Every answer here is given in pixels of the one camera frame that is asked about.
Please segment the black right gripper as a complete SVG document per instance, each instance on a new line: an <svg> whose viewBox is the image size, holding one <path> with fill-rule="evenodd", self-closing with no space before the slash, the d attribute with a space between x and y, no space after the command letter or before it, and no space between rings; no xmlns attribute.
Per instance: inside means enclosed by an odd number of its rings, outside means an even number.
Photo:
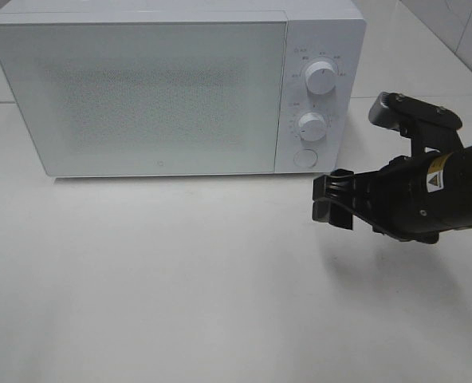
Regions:
<svg viewBox="0 0 472 383"><path fill-rule="evenodd" d="M399 241L436 243L439 234L463 227L452 216L456 197L445 179L450 160L463 149L453 128L400 128L411 140L411 154L396 157L379 171L356 175L337 169L313 181L312 218L345 230L353 229L356 215L374 231Z"/></svg>

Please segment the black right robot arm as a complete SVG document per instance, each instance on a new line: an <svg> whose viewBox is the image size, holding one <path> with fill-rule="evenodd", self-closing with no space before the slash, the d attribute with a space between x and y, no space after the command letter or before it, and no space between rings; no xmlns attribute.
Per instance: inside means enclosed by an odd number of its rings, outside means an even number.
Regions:
<svg viewBox="0 0 472 383"><path fill-rule="evenodd" d="M313 181L312 218L347 230L359 218L372 230L401 242L434 244L440 233L472 228L472 146L450 132L424 141L400 130L411 142L409 156L397 156L377 171L337 169Z"/></svg>

